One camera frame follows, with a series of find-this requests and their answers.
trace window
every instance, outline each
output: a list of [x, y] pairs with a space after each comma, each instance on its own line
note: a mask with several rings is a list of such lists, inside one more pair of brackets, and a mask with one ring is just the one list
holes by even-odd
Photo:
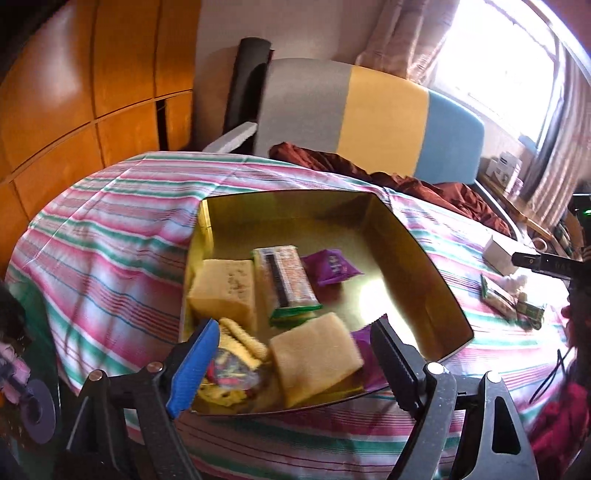
[[538, 144], [556, 72], [556, 39], [522, 0], [462, 0], [432, 87]]

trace red cloth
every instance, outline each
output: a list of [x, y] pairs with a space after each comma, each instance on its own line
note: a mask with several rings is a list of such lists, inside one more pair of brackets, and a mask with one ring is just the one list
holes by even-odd
[[287, 142], [274, 145], [269, 157], [283, 160], [316, 171], [339, 173], [354, 179], [388, 187], [400, 193], [439, 205], [452, 212], [471, 218], [506, 236], [511, 236], [507, 224], [488, 204], [463, 183], [439, 183], [436, 186], [413, 177], [388, 175], [383, 171], [369, 174], [349, 160], [336, 153], [317, 152], [300, 148]]
[[530, 433], [540, 480], [562, 476], [582, 444], [588, 423], [587, 390], [571, 382], [558, 401], [546, 404]]

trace gold tray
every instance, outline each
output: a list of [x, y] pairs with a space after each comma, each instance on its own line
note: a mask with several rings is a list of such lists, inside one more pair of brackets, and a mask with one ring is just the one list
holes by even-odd
[[[464, 312], [431, 259], [374, 194], [280, 190], [210, 197], [201, 202], [187, 258], [180, 341], [189, 338], [199, 321], [193, 316], [186, 294], [203, 260], [246, 260], [254, 248], [276, 245], [295, 245], [302, 257], [325, 248], [339, 248], [364, 273], [342, 284], [314, 287], [323, 305], [316, 316], [335, 312], [354, 332], [386, 313], [402, 341], [414, 345], [428, 361], [447, 358], [474, 337]], [[259, 340], [268, 343], [281, 331], [269, 327], [268, 319], [259, 315]], [[371, 393], [355, 390], [362, 384], [362, 376], [361, 370], [331, 391], [290, 411]], [[227, 408], [196, 397], [192, 410], [223, 416], [286, 411], [276, 377], [254, 400]]]

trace striped bedsheet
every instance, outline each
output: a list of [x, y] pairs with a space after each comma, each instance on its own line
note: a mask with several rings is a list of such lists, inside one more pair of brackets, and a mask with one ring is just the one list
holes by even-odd
[[[566, 350], [560, 307], [567, 291], [531, 274], [552, 305], [539, 331], [509, 325], [479, 300], [490, 271], [486, 227], [392, 190], [336, 174], [241, 155], [148, 153], [97, 172], [50, 202], [16, 245], [7, 282], [33, 283], [46, 301], [62, 377], [79, 391], [87, 374], [133, 372], [175, 344], [185, 257], [199, 202], [208, 196], [279, 189], [374, 192], [412, 232], [457, 297], [475, 338], [446, 365], [503, 376], [526, 427], [561, 383], [528, 400]], [[128, 415], [133, 435], [136, 418]], [[336, 406], [263, 419], [183, 414], [178, 429], [197, 467], [224, 478], [386, 478], [413, 423], [390, 391]], [[440, 475], [462, 428], [456, 413]]]

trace snack bar wrapper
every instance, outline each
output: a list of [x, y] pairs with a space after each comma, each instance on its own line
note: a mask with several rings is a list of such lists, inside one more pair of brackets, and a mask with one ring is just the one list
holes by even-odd
[[481, 274], [480, 279], [484, 303], [497, 310], [508, 322], [517, 320], [516, 300], [490, 278]]
[[255, 275], [270, 319], [293, 317], [322, 305], [316, 299], [297, 248], [293, 245], [252, 251]]

